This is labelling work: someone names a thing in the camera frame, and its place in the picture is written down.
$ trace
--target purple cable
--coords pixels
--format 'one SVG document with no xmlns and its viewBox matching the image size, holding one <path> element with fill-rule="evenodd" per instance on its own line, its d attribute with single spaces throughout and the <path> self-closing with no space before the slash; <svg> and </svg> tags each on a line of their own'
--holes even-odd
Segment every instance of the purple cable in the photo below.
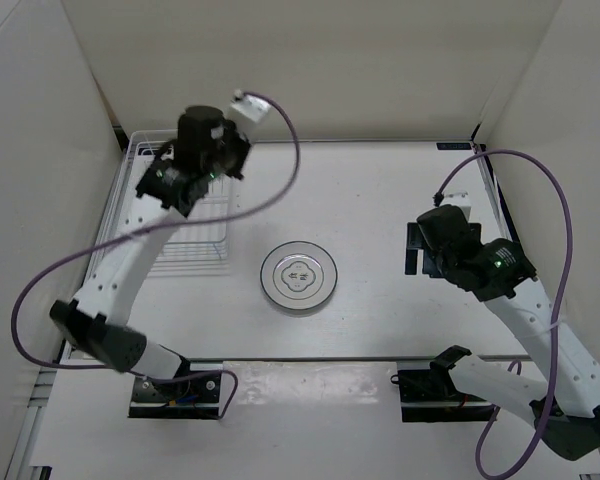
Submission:
<svg viewBox="0 0 600 480">
<path fill-rule="evenodd" d="M 567 230 L 567 250 L 565 254 L 564 267 L 562 269 L 562 275 L 560 276 L 560 283 L 558 284 L 558 291 L 556 292 L 556 298 L 553 302 L 553 310 L 551 311 L 551 323 L 550 327 L 555 325 L 558 322 L 558 315 L 560 314 L 560 305 L 562 304 L 562 299 L 564 297 L 565 288 L 567 286 L 567 279 L 569 278 L 569 270 L 571 270 L 571 258 L 573 257 L 573 227 L 571 225 L 571 213 L 569 211 L 569 205 L 567 204 L 567 198 L 565 197 L 564 191 L 558 182 L 558 179 L 551 173 L 551 171 L 545 167 L 542 163 L 540 163 L 537 159 L 528 155 L 526 153 L 518 152 L 516 150 L 506 150 L 506 149 L 498 149 L 498 150 L 489 150 L 481 153 L 476 153 L 475 155 L 467 158 L 462 163 L 460 163 L 453 171 L 449 174 L 449 176 L 442 182 L 442 186 L 438 190 L 438 193 L 443 193 L 446 186 L 449 184 L 451 179 L 462 170 L 467 164 L 477 160 L 479 158 L 491 156 L 491 155 L 513 155 L 515 157 L 524 158 L 529 162 L 533 163 L 536 167 L 538 167 L 542 172 L 547 176 L 549 181 L 553 184 L 553 187 L 560 198 L 560 203 L 562 205 L 562 211 L 564 213 L 564 221 L 565 227 Z M 512 475 L 515 475 L 520 471 L 520 469 L 527 463 L 531 455 L 535 451 L 538 443 L 542 440 L 542 436 L 544 434 L 545 429 L 547 428 L 547 423 L 549 421 L 549 416 L 551 414 L 551 407 L 553 406 L 553 399 L 555 397 L 556 392 L 556 383 L 558 377 L 558 329 L 551 328 L 551 361 L 549 368 L 549 378 L 547 380 L 547 396 L 545 397 L 544 406 L 542 408 L 542 413 L 540 414 L 540 418 L 538 419 L 538 423 L 536 425 L 536 431 L 529 442 L 529 445 L 520 456 L 518 461 L 513 464 L 513 466 L 504 473 L 499 475 L 489 475 L 484 471 L 482 466 L 482 461 L 480 459 L 480 452 L 482 449 L 482 444 L 484 443 L 489 430 L 495 421 L 495 416 L 492 416 L 487 423 L 486 428 L 480 435 L 480 439 L 478 440 L 478 444 L 476 446 L 476 466 L 478 467 L 478 471 L 480 474 L 486 478 L 487 480 L 505 480 Z"/>
<path fill-rule="evenodd" d="M 212 223 L 231 222 L 234 220 L 240 220 L 242 218 L 250 217 L 251 215 L 255 215 L 256 213 L 259 213 L 259 212 L 269 208 L 273 204 L 277 203 L 280 199 L 282 199 L 282 197 L 284 197 L 289 192 L 289 190 L 295 183 L 296 179 L 298 178 L 298 173 L 300 171 L 300 140 L 298 139 L 298 134 L 296 133 L 296 129 L 293 126 L 293 123 L 291 122 L 291 119 L 289 118 L 287 113 L 277 102 L 275 102 L 274 100 L 272 100 L 264 95 L 260 95 L 259 93 L 244 92 L 244 94 L 251 95 L 253 97 L 264 100 L 269 105 L 271 105 L 273 108 L 275 108 L 278 111 L 278 113 L 280 114 L 280 116 L 284 119 L 285 123 L 287 124 L 287 127 L 289 128 L 289 132 L 291 133 L 291 139 L 292 139 L 293 145 L 295 147 L 296 155 L 295 155 L 295 163 L 293 166 L 293 171 L 291 172 L 291 176 L 289 177 L 289 180 L 287 180 L 287 183 L 284 185 L 284 187 L 282 187 L 282 189 L 280 189 L 280 191 L 278 193 L 273 195 L 268 200 L 262 202 L 260 205 L 257 205 L 249 210 L 245 210 L 244 212 L 241 212 L 241 213 L 234 213 L 232 215 L 227 215 L 225 217 L 215 217 L 215 218 L 206 218 L 206 219 L 198 219 L 198 220 L 183 220 L 181 222 L 163 223 L 160 225 L 152 225 L 150 227 L 138 228 L 137 230 L 134 230 L 126 235 L 122 235 L 122 236 L 114 238 L 112 240 L 108 240 L 106 242 L 100 243 L 99 245 L 94 245 L 93 247 L 85 248 L 84 250 L 80 250 L 76 253 L 68 255 L 68 256 L 61 258 L 60 260 L 52 263 L 47 268 L 42 270 L 40 273 L 35 275 L 29 281 L 29 283 L 27 283 L 25 285 L 25 287 L 22 289 L 22 292 L 20 292 L 20 294 L 18 295 L 18 298 L 16 298 L 16 301 L 13 305 L 13 309 L 11 311 L 11 339 L 13 340 L 13 344 L 15 345 L 16 350 L 18 350 L 18 353 L 20 353 L 20 355 L 22 355 L 24 358 L 26 358 L 31 363 L 34 363 L 41 367 L 47 367 L 47 368 L 57 368 L 57 369 L 64 369 L 64 370 L 91 370 L 91 369 L 109 368 L 106 365 L 64 365 L 64 364 L 60 364 L 60 363 L 46 362 L 44 360 L 35 358 L 33 355 L 31 355 L 29 352 L 27 352 L 25 350 L 24 346 L 22 345 L 22 342 L 20 341 L 20 338 L 18 337 L 18 314 L 20 313 L 20 308 L 22 307 L 22 303 L 24 302 L 24 299 L 27 297 L 29 292 L 33 289 L 33 287 L 36 286 L 36 284 L 40 280 L 42 280 L 44 277 L 49 275 L 54 270 L 57 270 L 58 268 L 62 267 L 63 265 L 73 262 L 74 260 L 77 260 L 80 257 L 90 255 L 94 252 L 103 250 L 105 248 L 120 245 L 122 243 L 132 240 L 133 238 L 135 238 L 137 236 L 147 235 L 156 230 L 162 230 L 164 228 L 172 228 L 172 227 L 182 227 L 185 225 L 209 225 Z M 183 377 L 183 379 L 180 379 L 178 381 L 186 381 L 187 378 L 188 377 Z"/>
</svg>

